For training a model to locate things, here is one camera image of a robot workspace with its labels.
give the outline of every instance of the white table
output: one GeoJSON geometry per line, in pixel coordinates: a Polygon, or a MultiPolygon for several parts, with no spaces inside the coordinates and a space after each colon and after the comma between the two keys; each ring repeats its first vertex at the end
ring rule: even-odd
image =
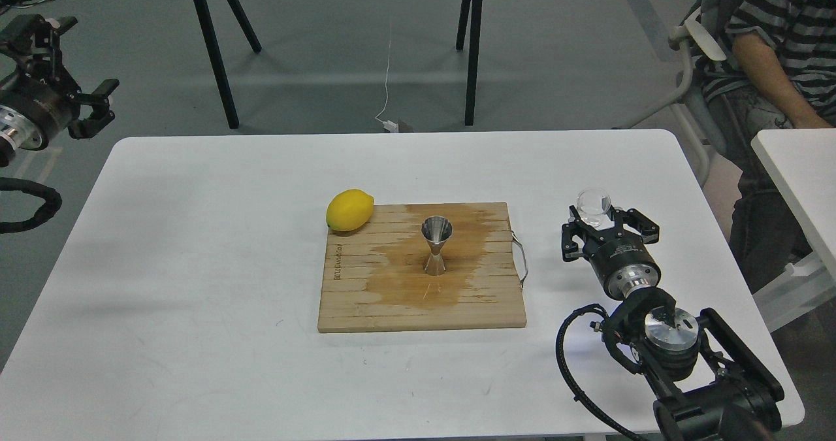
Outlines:
{"type": "MultiPolygon", "coordinates": [[[[680,306],[713,306],[803,405],[673,135],[665,131],[167,137],[108,158],[0,374],[0,433],[25,439],[353,439],[611,433],[573,402],[555,334],[600,302],[562,262],[583,188],[660,224],[650,251],[680,306]],[[317,333],[325,207],[505,201],[526,246],[524,329],[317,333]]],[[[656,431],[644,378],[577,323],[588,395],[656,431]]],[[[704,364],[684,389],[710,381],[704,364]]]]}
{"type": "Polygon", "coordinates": [[[768,129],[752,149],[804,230],[813,253],[755,294],[770,331],[836,297],[834,129],[768,129]]]}

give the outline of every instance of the jigger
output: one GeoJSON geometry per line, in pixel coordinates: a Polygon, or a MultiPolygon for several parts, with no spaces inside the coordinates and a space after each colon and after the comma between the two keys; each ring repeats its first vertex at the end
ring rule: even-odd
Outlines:
{"type": "Polygon", "coordinates": [[[442,247],[447,239],[453,235],[452,224],[447,218],[433,216],[427,218],[424,224],[421,224],[421,233],[426,239],[426,244],[430,246],[430,257],[424,264],[424,272],[430,276],[444,274],[447,268],[445,268],[444,259],[442,259],[442,247]]]}

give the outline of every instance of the wet stain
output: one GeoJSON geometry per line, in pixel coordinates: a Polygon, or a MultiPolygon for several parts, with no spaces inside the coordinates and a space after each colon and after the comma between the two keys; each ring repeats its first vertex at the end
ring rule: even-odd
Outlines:
{"type": "Polygon", "coordinates": [[[451,307],[460,301],[465,289],[486,251],[487,239],[495,227],[486,226],[493,220],[490,212],[466,204],[417,204],[406,206],[406,211],[394,220],[415,224],[415,232],[394,244],[376,246],[374,253],[386,257],[388,263],[374,269],[367,278],[365,290],[380,296],[374,304],[406,305],[418,309],[451,307]],[[421,224],[426,218],[440,215],[450,220],[453,235],[442,248],[447,272],[430,276],[424,263],[430,253],[421,235],[421,224]]]}

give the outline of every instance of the wooden cutting board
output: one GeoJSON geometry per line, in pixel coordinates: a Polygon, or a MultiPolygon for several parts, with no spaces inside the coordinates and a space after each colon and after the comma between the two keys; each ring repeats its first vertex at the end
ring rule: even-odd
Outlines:
{"type": "Polygon", "coordinates": [[[526,325],[505,203],[374,206],[352,233],[329,231],[319,331],[420,331],[526,325]],[[430,276],[421,224],[444,216],[447,272],[430,276]]]}

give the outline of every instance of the person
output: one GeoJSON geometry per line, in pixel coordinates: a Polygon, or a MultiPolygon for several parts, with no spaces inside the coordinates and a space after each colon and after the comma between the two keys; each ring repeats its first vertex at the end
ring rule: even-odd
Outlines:
{"type": "Polygon", "coordinates": [[[755,292],[810,248],[750,143],[761,129],[836,123],[836,0],[743,0],[720,45],[731,54],[701,62],[703,93],[743,171],[729,246],[755,292]]]}

